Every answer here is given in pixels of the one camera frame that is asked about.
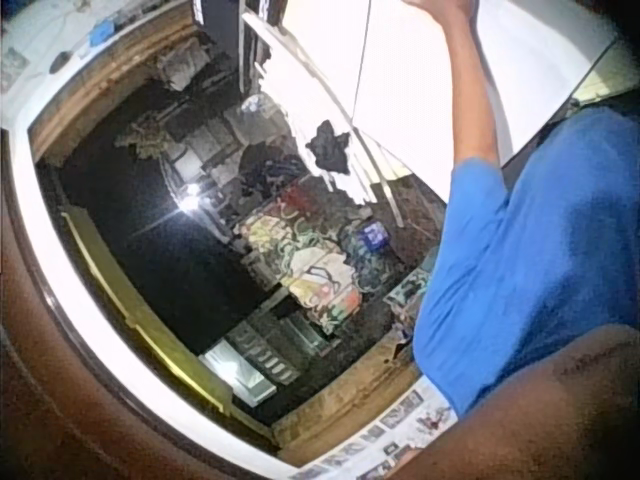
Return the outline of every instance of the light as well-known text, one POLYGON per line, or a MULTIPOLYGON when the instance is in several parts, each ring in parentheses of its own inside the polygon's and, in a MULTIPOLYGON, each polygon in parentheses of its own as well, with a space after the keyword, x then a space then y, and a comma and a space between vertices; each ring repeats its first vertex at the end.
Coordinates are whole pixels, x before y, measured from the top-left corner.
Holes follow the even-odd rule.
POLYGON ((216 373, 220 375, 225 382, 229 384, 236 383, 236 374, 238 373, 238 364, 233 362, 224 362, 218 365, 216 373))
POLYGON ((195 196, 200 193, 200 185, 197 183, 190 183, 187 186, 187 193, 191 196, 195 196))
POLYGON ((192 212, 194 210, 197 210, 199 205, 200 200, 198 199, 198 197, 194 197, 191 195, 183 198, 178 203, 178 207, 180 207, 180 210, 182 210, 183 212, 192 212))

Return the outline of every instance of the blue shirt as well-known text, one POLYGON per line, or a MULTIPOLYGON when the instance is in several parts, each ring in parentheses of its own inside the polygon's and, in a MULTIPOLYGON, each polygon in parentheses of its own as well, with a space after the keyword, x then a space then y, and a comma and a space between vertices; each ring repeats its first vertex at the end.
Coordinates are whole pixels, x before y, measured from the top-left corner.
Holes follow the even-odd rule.
POLYGON ((607 324, 637 326, 640 129, 584 111, 513 193, 469 159, 452 174, 414 355, 458 415, 503 379, 607 324))

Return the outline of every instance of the person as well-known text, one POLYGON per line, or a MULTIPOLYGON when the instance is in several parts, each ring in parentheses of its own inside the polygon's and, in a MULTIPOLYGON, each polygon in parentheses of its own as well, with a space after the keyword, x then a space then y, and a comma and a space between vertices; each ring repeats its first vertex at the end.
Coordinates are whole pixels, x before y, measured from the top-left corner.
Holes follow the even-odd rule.
MULTIPOLYGON (((570 361, 571 355, 582 351, 585 335, 592 342, 591 355, 606 352, 608 328, 623 331, 620 335, 627 339, 622 343, 632 345, 624 358, 629 351, 638 353, 633 328, 638 325, 640 127, 606 108, 584 110, 550 135, 508 192, 487 79, 474 41, 476 2, 405 1, 442 26, 453 81, 451 193, 433 277, 414 332, 416 362, 462 419, 463 431, 468 423, 495 430, 495 425, 477 418, 506 421, 492 410, 496 406, 505 415, 510 409, 512 420, 513 412, 541 420, 536 412, 545 411, 548 418, 568 421, 572 417, 562 417, 547 400, 560 390, 579 401, 571 396, 575 392, 559 389, 557 381, 540 380, 551 375, 549 365, 570 361), (494 392, 518 372, 519 381, 507 382, 511 384, 505 386, 507 394, 502 389, 494 392), (540 391, 535 390, 536 382, 547 389, 538 385, 540 391), (548 410, 528 412, 526 408, 536 407, 532 399, 548 410), (490 413, 482 417, 481 411, 490 413)), ((637 385, 637 375, 625 372, 626 381, 635 378, 637 385)), ((596 389, 606 385, 603 378, 592 379, 580 393, 596 395, 596 389)), ((622 383, 618 387, 626 388, 620 393, 627 395, 625 406, 637 407, 637 397, 622 383)), ((575 419, 578 407, 573 407, 575 419)), ((580 408, 580 414, 587 415, 588 408, 584 404, 580 408)), ((517 418, 515 425, 535 427, 530 420, 517 418)), ((548 422, 545 425, 546 432, 554 435, 548 422)), ((574 446, 571 434, 585 433, 580 428, 567 431, 563 438, 573 440, 568 443, 574 446)), ((513 429, 509 434, 520 435, 513 429)), ((489 438, 482 433, 476 437, 489 438)), ((473 450, 461 442, 461 451, 473 450)), ((422 478, 404 472, 411 472, 409 465, 424 464, 427 460, 419 459, 425 454, 414 452, 415 460, 400 470, 404 475, 400 476, 422 478)))

